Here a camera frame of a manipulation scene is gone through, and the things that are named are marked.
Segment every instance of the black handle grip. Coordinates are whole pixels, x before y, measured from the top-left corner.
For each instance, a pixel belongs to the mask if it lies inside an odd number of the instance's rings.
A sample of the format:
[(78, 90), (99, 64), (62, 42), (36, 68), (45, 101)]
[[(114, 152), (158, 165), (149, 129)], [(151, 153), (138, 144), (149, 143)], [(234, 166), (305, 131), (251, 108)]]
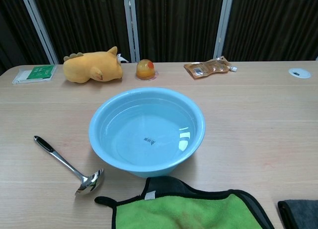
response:
[(42, 139), (39, 136), (34, 136), (34, 140), (36, 143), (38, 143), (43, 149), (45, 149), (46, 151), (48, 151), (49, 153), (53, 153), (54, 149), (52, 146), (49, 145), (49, 143), (47, 143), (44, 139)]

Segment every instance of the food packet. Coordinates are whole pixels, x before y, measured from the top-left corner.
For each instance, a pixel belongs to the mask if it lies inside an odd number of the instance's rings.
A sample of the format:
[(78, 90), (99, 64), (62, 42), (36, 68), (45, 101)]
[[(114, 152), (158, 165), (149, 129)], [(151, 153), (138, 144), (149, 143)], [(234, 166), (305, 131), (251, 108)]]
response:
[(194, 77), (199, 78), (215, 73), (227, 73), (228, 71), (236, 72), (237, 68), (233, 67), (224, 56), (211, 59), (207, 62), (196, 62), (185, 64), (184, 68)]

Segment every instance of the orange jelly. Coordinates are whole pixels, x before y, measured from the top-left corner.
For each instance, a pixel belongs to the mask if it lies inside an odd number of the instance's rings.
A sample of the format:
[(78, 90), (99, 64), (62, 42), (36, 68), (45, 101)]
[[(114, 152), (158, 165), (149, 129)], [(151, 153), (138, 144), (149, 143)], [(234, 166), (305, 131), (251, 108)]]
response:
[(154, 64), (148, 59), (142, 59), (137, 64), (136, 76), (142, 80), (149, 80), (155, 77)]

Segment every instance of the microfiber cloth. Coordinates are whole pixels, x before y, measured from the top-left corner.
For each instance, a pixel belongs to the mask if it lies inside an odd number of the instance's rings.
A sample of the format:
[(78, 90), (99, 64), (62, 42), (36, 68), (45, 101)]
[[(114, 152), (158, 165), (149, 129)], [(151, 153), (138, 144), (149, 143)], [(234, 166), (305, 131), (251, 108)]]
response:
[(285, 200), (278, 209), (286, 229), (318, 229), (318, 200)]
[(117, 202), (97, 197), (113, 209), (112, 229), (273, 229), (261, 205), (241, 190), (205, 192), (179, 179), (146, 180), (141, 195)]

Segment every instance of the ladle handle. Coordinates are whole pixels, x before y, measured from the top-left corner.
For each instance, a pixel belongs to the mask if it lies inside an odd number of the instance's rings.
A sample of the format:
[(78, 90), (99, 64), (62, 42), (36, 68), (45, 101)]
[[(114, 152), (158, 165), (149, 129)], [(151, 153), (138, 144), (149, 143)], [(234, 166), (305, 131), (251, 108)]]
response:
[(83, 174), (81, 174), (76, 168), (74, 168), (70, 163), (66, 161), (49, 143), (47, 143), (44, 139), (39, 136), (34, 136), (34, 141), (41, 146), (47, 153), (54, 156), (59, 162), (61, 162), (64, 166), (66, 166), (70, 171), (72, 171), (80, 180), (85, 178)]

